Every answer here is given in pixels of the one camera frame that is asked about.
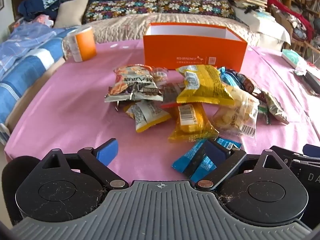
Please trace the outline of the blue wafer bar packet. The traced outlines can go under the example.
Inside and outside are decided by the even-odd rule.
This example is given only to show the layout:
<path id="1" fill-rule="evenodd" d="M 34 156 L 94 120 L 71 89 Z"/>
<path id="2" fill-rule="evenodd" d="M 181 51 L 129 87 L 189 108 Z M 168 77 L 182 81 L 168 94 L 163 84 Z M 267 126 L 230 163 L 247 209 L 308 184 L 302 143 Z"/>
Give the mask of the blue wafer bar packet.
<path id="1" fill-rule="evenodd" d="M 241 148 L 242 143 L 218 137 L 203 139 L 184 155 L 173 162 L 172 168 L 184 174 L 193 182 L 197 182 L 210 174 L 232 153 L 233 148 Z"/>

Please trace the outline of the clear cracker bag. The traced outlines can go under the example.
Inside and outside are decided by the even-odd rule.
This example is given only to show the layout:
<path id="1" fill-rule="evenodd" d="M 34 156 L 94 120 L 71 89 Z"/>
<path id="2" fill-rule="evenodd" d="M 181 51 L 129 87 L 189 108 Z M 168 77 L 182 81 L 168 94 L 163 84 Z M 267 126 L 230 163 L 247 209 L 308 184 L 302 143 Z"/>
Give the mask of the clear cracker bag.
<path id="1" fill-rule="evenodd" d="M 259 100 L 248 92 L 224 84 L 234 99 L 233 106 L 222 106 L 212 117 L 213 125 L 234 135 L 255 137 Z"/>

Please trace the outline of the clear yellow snack packet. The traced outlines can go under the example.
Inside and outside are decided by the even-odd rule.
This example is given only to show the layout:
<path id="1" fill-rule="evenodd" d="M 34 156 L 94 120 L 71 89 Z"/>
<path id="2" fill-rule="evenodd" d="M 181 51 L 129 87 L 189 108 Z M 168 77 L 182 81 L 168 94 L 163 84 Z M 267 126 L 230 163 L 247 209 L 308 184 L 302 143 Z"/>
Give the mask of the clear yellow snack packet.
<path id="1" fill-rule="evenodd" d="M 176 126 L 168 140 L 197 141 L 208 138 L 217 138 L 219 132 L 209 121 L 202 103 L 195 102 L 177 107 Z"/>

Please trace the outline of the green white snack packet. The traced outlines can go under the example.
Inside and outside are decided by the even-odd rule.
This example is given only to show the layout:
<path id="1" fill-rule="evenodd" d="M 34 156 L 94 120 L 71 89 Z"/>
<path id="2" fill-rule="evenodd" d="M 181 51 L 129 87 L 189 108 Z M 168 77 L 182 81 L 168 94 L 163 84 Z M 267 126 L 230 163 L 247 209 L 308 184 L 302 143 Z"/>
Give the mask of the green white snack packet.
<path id="1" fill-rule="evenodd" d="M 282 124 L 288 125 L 287 113 L 281 106 L 280 102 L 269 92 L 262 90 L 263 103 L 267 105 L 268 112 Z"/>

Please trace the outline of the yellow white snack packet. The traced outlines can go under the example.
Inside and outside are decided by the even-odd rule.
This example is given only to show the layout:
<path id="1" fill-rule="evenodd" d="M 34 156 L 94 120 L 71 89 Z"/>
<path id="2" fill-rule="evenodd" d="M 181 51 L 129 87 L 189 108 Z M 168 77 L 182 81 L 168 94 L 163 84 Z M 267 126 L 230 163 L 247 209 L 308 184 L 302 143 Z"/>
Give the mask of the yellow white snack packet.
<path id="1" fill-rule="evenodd" d="M 124 107 L 124 112 L 135 120 L 137 133 L 171 119 L 170 113 L 161 109 L 159 102 L 151 100 L 133 102 Z"/>

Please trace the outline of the large yellow snack bag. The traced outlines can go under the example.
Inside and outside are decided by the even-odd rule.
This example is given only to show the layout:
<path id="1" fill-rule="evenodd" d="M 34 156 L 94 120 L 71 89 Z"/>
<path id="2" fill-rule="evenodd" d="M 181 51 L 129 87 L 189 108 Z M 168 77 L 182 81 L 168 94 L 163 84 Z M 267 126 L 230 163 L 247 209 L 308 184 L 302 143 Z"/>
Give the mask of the large yellow snack bag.
<path id="1" fill-rule="evenodd" d="M 222 106 L 234 105 L 234 99 L 222 84 L 220 72 L 212 65 L 188 65 L 176 69 L 184 77 L 184 90 L 177 103 L 208 103 Z"/>

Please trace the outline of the blue snack packet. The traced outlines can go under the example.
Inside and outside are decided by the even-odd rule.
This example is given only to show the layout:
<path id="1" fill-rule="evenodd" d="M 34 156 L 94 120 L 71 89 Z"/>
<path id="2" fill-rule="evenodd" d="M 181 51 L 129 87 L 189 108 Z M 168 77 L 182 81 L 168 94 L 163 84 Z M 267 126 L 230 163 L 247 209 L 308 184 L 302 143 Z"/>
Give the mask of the blue snack packet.
<path id="1" fill-rule="evenodd" d="M 225 67 L 220 67 L 217 70 L 219 71 L 220 79 L 222 82 L 227 85 L 243 89 L 243 86 L 237 79 L 237 77 L 233 73 L 228 72 Z"/>

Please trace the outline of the silver orange chip bag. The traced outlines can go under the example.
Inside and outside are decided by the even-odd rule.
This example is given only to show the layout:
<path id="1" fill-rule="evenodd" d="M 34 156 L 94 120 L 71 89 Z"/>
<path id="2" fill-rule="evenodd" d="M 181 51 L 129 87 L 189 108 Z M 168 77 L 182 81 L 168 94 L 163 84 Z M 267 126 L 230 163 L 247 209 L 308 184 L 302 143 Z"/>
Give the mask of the silver orange chip bag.
<path id="1" fill-rule="evenodd" d="M 105 102 L 163 101 L 163 93 L 153 77 L 153 68 L 143 64 L 131 64 L 114 70 L 115 84 L 109 87 Z"/>

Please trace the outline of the small clear cookie packet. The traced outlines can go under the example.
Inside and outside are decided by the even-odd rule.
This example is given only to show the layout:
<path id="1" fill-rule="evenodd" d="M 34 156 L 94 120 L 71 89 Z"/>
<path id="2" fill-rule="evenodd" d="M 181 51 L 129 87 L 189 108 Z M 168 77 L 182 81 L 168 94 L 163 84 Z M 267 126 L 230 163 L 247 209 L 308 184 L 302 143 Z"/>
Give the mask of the small clear cookie packet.
<path id="1" fill-rule="evenodd" d="M 157 85 L 163 85 L 167 83 L 168 80 L 168 70 L 166 68 L 153 68 L 151 74 Z"/>

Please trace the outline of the red biscuit bag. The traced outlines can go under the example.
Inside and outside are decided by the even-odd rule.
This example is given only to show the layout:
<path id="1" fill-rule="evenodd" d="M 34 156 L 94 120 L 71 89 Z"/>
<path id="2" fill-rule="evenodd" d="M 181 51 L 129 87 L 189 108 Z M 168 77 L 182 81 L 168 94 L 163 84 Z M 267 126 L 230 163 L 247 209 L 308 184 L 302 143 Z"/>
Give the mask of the red biscuit bag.
<path id="1" fill-rule="evenodd" d="M 253 95 L 255 98 L 259 99 L 260 101 L 266 103 L 266 98 L 264 96 L 263 91 L 260 89 L 260 87 L 257 85 L 257 83 L 254 80 L 250 79 L 249 77 L 241 73 L 238 73 L 237 77 L 246 92 Z"/>

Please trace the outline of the dark brown snack packet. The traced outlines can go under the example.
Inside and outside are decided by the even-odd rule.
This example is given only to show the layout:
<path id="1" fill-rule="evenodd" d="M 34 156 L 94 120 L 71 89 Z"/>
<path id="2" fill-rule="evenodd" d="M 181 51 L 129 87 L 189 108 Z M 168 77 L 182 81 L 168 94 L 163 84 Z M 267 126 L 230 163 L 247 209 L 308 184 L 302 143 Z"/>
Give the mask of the dark brown snack packet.
<path id="1" fill-rule="evenodd" d="M 180 103 L 177 103 L 177 97 L 184 90 L 185 85 L 183 82 L 179 83 L 167 83 L 163 86 L 163 101 L 160 105 L 162 109 L 177 107 Z"/>

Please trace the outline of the pink tablecloth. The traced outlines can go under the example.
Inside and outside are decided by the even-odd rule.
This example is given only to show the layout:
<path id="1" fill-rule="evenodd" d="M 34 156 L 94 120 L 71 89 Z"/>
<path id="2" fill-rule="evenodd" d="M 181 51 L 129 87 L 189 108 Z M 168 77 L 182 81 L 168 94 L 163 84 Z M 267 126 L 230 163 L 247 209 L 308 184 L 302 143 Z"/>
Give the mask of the pink tablecloth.
<path id="1" fill-rule="evenodd" d="M 74 153 L 115 138 L 119 150 L 110 169 L 126 181 L 182 179 L 172 163 L 191 143 L 168 141 L 175 121 L 137 133 L 133 119 L 104 101 L 114 70 L 143 62 L 143 42 L 108 42 L 97 45 L 97 51 L 86 62 L 69 60 L 41 88 L 7 142 L 7 157 L 42 159 L 54 148 Z M 256 136 L 241 139 L 247 153 L 259 154 L 273 145 L 296 152 L 306 144 L 319 145 L 319 98 L 305 92 L 279 53 L 249 47 L 241 71 L 275 96 L 289 119 L 288 125 L 259 121 Z"/>

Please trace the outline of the black phone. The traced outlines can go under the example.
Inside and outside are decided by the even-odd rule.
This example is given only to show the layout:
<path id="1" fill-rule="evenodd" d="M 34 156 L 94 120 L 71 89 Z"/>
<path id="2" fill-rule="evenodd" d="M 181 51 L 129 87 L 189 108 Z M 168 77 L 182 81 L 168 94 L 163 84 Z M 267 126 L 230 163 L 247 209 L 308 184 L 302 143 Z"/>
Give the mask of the black phone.
<path id="1" fill-rule="evenodd" d="M 306 83 L 314 90 L 315 93 L 320 94 L 320 82 L 319 78 L 314 76 L 311 72 L 306 71 L 303 75 Z"/>

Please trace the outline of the teal tissue pack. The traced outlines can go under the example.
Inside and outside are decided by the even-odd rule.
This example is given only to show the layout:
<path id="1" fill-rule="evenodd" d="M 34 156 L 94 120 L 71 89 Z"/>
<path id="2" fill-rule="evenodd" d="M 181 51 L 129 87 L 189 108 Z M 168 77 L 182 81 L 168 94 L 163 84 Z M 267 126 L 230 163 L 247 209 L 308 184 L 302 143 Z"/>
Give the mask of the teal tissue pack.
<path id="1" fill-rule="evenodd" d="M 308 66 L 306 61 L 294 50 L 283 49 L 281 57 L 294 69 L 305 69 Z"/>

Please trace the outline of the orange white canister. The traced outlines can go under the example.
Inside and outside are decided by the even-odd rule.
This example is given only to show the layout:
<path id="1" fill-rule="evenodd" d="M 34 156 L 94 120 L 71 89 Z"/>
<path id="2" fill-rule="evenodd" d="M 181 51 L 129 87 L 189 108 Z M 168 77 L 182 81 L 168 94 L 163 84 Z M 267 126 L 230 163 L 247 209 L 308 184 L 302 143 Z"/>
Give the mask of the orange white canister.
<path id="1" fill-rule="evenodd" d="M 97 55 L 94 30 L 91 26 L 81 26 L 66 35 L 62 41 L 65 60 L 73 58 L 75 62 L 88 61 Z"/>

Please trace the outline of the orange cardboard box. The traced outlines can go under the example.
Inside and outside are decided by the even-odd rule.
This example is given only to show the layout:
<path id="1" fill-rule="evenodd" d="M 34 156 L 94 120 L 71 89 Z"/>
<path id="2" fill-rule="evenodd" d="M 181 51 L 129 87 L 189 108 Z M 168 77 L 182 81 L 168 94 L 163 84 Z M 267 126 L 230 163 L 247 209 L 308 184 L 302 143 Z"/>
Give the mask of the orange cardboard box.
<path id="1" fill-rule="evenodd" d="M 240 71 L 248 43 L 227 27 L 199 23 L 151 23 L 144 36 L 144 63 L 170 70 L 209 64 Z"/>

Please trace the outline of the blue striped bedding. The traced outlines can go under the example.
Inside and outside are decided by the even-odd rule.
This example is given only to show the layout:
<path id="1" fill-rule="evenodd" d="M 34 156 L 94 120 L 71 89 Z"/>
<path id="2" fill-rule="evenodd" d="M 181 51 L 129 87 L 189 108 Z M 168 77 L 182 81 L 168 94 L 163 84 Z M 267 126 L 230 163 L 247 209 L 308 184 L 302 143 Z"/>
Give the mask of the blue striped bedding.
<path id="1" fill-rule="evenodd" d="M 72 27 L 26 23 L 1 43 L 1 144 L 63 60 L 63 39 Z"/>

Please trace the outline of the quilted beige sofa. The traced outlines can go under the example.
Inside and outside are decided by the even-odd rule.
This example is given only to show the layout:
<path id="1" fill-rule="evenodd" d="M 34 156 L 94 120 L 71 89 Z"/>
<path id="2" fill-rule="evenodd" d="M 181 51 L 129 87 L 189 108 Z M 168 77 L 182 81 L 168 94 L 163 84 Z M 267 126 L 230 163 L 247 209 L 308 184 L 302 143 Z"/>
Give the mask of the quilted beige sofa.
<path id="1" fill-rule="evenodd" d="M 132 14 L 106 20 L 93 21 L 85 26 L 91 26 L 97 43 L 140 40 L 151 23 L 200 23 L 227 27 L 242 37 L 250 46 L 257 46 L 260 34 L 250 31 L 243 23 L 229 18 L 193 14 L 166 14 L 153 12 L 147 14 Z"/>

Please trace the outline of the white bag on sofa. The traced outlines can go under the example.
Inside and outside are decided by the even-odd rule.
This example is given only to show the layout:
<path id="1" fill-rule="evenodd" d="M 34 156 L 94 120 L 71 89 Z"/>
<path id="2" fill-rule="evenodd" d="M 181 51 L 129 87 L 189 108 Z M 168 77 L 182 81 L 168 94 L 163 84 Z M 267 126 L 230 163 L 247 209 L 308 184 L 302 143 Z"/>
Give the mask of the white bag on sofa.
<path id="1" fill-rule="evenodd" d="M 244 9 L 232 6 L 236 17 L 244 24 L 248 25 L 252 32 L 260 33 L 277 41 L 291 44 L 289 32 L 284 26 L 279 24 L 276 19 L 268 13 L 251 11 L 245 13 Z"/>

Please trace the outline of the beige pillow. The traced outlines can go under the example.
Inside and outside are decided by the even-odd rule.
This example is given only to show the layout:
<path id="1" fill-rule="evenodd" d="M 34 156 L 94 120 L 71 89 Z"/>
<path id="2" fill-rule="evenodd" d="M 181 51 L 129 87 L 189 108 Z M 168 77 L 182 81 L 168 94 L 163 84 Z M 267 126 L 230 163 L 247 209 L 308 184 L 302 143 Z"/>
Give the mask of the beige pillow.
<path id="1" fill-rule="evenodd" d="M 54 28 L 82 25 L 82 17 L 89 0 L 71 0 L 60 4 Z"/>

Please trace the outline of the left floral cushion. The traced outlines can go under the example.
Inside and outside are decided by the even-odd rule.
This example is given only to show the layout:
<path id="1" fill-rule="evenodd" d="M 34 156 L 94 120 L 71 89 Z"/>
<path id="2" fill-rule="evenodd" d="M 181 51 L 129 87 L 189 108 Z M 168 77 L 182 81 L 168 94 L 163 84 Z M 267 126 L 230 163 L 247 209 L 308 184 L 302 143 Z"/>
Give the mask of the left floral cushion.
<path id="1" fill-rule="evenodd" d="M 157 0 L 94 1 L 84 14 L 86 23 L 123 17 L 132 14 L 147 14 L 158 11 Z"/>

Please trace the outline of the floral cushion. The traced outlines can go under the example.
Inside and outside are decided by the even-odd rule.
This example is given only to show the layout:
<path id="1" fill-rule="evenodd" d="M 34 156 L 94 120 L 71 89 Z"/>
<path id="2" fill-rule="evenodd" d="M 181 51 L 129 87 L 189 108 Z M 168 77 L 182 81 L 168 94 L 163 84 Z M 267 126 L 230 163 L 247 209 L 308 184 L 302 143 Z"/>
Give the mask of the floral cushion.
<path id="1" fill-rule="evenodd" d="M 167 14 L 208 15 L 235 19 L 228 0 L 157 0 L 159 12 Z"/>
<path id="2" fill-rule="evenodd" d="M 147 14 L 158 11 L 157 0 L 94 1 L 84 14 L 86 23 L 123 17 L 132 14 Z"/>

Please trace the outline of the right floral cushion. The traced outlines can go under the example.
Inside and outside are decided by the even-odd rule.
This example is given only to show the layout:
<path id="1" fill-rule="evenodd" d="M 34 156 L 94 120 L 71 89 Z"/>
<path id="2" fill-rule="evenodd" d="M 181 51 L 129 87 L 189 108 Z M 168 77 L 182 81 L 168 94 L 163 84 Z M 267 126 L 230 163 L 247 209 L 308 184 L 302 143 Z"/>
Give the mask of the right floral cushion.
<path id="1" fill-rule="evenodd" d="M 235 19 L 228 0 L 157 0 L 159 12 L 167 14 L 208 15 Z"/>

